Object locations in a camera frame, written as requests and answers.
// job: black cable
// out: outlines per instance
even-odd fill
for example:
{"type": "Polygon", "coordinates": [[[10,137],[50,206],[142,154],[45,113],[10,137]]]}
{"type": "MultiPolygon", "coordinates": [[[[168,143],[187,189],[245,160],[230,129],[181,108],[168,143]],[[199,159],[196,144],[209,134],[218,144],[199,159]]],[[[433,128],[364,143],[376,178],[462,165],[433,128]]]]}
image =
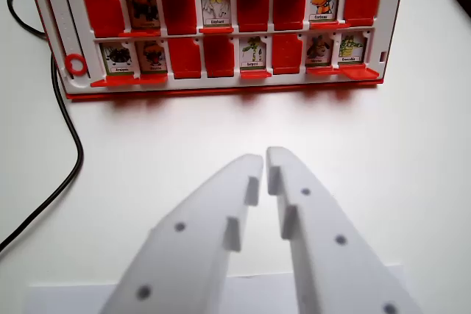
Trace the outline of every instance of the black cable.
{"type": "Polygon", "coordinates": [[[67,113],[65,108],[64,101],[60,94],[59,82],[57,79],[57,66],[54,61],[53,56],[51,56],[51,79],[52,79],[52,88],[54,89],[54,95],[56,96],[57,104],[59,105],[60,112],[64,117],[64,121],[67,124],[68,130],[74,139],[75,146],[77,147],[77,161],[75,162],[74,167],[64,181],[57,187],[57,189],[36,209],[31,215],[29,215],[19,226],[15,229],[11,235],[9,235],[3,242],[0,243],[0,253],[5,250],[28,226],[31,224],[35,218],[37,218],[59,195],[63,192],[65,187],[70,184],[72,180],[75,179],[77,174],[80,172],[80,169],[83,164],[83,146],[80,141],[80,137],[75,130],[74,124],[72,123],[71,118],[67,113]]]}
{"type": "Polygon", "coordinates": [[[46,33],[42,32],[42,31],[39,31],[39,30],[35,29],[34,27],[31,27],[30,25],[24,23],[23,20],[21,20],[18,17],[18,15],[16,14],[15,9],[13,9],[13,0],[7,0],[7,6],[8,6],[8,10],[10,11],[12,16],[15,18],[16,22],[18,22],[18,24],[21,27],[23,27],[26,31],[28,31],[29,33],[33,34],[36,37],[39,37],[43,40],[46,39],[46,33]]]}
{"type": "MultiPolygon", "coordinates": [[[[43,32],[33,29],[29,25],[26,25],[15,13],[11,0],[7,0],[9,4],[10,12],[12,13],[15,20],[28,32],[32,34],[46,39],[46,36],[43,32]]],[[[64,118],[65,123],[67,124],[68,130],[74,139],[75,146],[77,148],[77,161],[75,162],[74,167],[72,168],[71,172],[68,176],[63,180],[62,183],[57,187],[56,190],[41,204],[39,205],[36,210],[34,210],[5,240],[0,243],[0,254],[64,191],[64,189],[77,177],[78,173],[83,164],[83,146],[82,142],[80,141],[80,137],[75,130],[74,124],[70,116],[67,113],[67,109],[65,108],[65,103],[62,99],[62,95],[60,94],[59,89],[59,80],[57,77],[57,66],[54,61],[53,56],[51,55],[51,80],[52,80],[52,88],[54,91],[54,95],[57,100],[57,104],[59,105],[60,112],[64,118]]]]}

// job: red flip-down tile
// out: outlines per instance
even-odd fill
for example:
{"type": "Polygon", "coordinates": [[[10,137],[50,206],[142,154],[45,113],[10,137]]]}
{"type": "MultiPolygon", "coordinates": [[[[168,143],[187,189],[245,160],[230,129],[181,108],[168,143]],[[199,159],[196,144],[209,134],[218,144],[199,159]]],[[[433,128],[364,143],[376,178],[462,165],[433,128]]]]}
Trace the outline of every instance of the red flip-down tile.
{"type": "Polygon", "coordinates": [[[85,0],[85,6],[96,38],[118,37],[124,31],[119,0],[85,0]]]}
{"type": "Polygon", "coordinates": [[[167,82],[167,74],[141,74],[139,85],[156,85],[165,84],[167,82]]]}
{"type": "Polygon", "coordinates": [[[157,85],[167,81],[167,74],[142,74],[137,79],[133,75],[107,75],[105,80],[92,82],[92,88],[112,88],[130,85],[157,85]]]}
{"type": "Polygon", "coordinates": [[[367,68],[365,64],[342,65],[339,70],[346,77],[355,81],[376,80],[380,76],[378,72],[367,68]]]}
{"type": "Polygon", "coordinates": [[[241,70],[241,78],[244,80],[263,80],[270,76],[266,70],[241,70]]]}
{"type": "Polygon", "coordinates": [[[234,76],[234,45],[228,36],[204,36],[208,77],[234,76]]]}
{"type": "Polygon", "coordinates": [[[318,68],[306,68],[306,73],[311,75],[328,76],[340,74],[340,70],[334,69],[332,66],[324,66],[318,68]]]}
{"type": "Polygon", "coordinates": [[[273,74],[298,74],[300,72],[302,41],[296,33],[273,35],[273,74]]]}
{"type": "Polygon", "coordinates": [[[234,28],[232,26],[203,27],[199,29],[199,32],[205,33],[206,35],[221,35],[224,33],[233,33],[234,28]]]}
{"type": "Polygon", "coordinates": [[[169,35],[196,34],[194,0],[162,0],[162,5],[169,35]]]}
{"type": "Polygon", "coordinates": [[[352,26],[373,26],[379,0],[345,0],[344,18],[352,26]]]}
{"type": "Polygon", "coordinates": [[[275,30],[302,29],[305,0],[273,0],[275,30]]]}
{"type": "Polygon", "coordinates": [[[340,24],[338,21],[331,21],[331,22],[311,22],[309,24],[310,29],[347,29],[350,27],[348,22],[340,24]]]}
{"type": "Polygon", "coordinates": [[[170,38],[169,51],[171,69],[175,79],[199,79],[201,58],[199,46],[193,38],[170,38]]]}
{"type": "Polygon", "coordinates": [[[268,29],[269,0],[237,0],[240,32],[265,32],[268,29]]]}
{"type": "Polygon", "coordinates": [[[131,32],[122,32],[118,37],[131,37],[131,38],[141,38],[141,37],[158,37],[160,36],[159,29],[132,29],[131,32]]]}

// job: animal character card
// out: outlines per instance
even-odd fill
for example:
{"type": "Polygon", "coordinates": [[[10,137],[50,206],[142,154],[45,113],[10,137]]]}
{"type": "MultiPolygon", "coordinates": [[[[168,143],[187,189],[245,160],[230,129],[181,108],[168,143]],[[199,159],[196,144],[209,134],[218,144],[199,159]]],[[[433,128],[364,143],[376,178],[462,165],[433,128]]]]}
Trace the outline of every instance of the animal character card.
{"type": "Polygon", "coordinates": [[[201,0],[203,12],[203,26],[229,26],[230,0],[201,0]]]}
{"type": "Polygon", "coordinates": [[[339,0],[311,0],[310,22],[335,21],[339,0]]]}
{"type": "Polygon", "coordinates": [[[266,44],[260,37],[241,38],[239,41],[241,70],[264,70],[266,67],[266,44]]]}
{"type": "Polygon", "coordinates": [[[333,40],[328,35],[317,35],[308,39],[306,66],[329,66],[332,60],[333,40]]]}
{"type": "Polygon", "coordinates": [[[339,64],[362,63],[366,49],[366,38],[362,32],[346,32],[341,36],[339,64]]]}
{"type": "Polygon", "coordinates": [[[139,41],[135,44],[142,74],[163,74],[167,72],[165,52],[156,40],[139,41]]]}
{"type": "Polygon", "coordinates": [[[156,0],[126,0],[133,29],[159,29],[156,0]]]}
{"type": "Polygon", "coordinates": [[[100,43],[103,62],[108,75],[133,74],[130,50],[120,42],[100,43]]]}

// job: red plastic ring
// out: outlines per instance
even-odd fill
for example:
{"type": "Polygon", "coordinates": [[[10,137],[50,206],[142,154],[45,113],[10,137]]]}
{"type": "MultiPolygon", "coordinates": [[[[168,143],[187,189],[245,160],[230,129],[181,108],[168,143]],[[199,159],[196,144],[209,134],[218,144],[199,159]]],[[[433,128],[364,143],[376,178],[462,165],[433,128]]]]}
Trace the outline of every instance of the red plastic ring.
{"type": "Polygon", "coordinates": [[[85,58],[80,54],[69,54],[67,57],[65,57],[65,68],[72,75],[82,76],[87,73],[87,62],[85,61],[85,58]],[[72,60],[78,60],[79,62],[81,62],[82,68],[80,70],[75,70],[72,66],[72,60]]]}

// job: guess who game board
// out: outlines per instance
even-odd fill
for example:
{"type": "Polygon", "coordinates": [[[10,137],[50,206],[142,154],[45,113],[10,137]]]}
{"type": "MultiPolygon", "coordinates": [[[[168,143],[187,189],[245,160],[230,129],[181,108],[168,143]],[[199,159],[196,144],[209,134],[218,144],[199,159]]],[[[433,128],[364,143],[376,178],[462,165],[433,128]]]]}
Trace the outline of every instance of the guess who game board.
{"type": "Polygon", "coordinates": [[[36,0],[67,97],[383,82],[399,0],[36,0]]]}

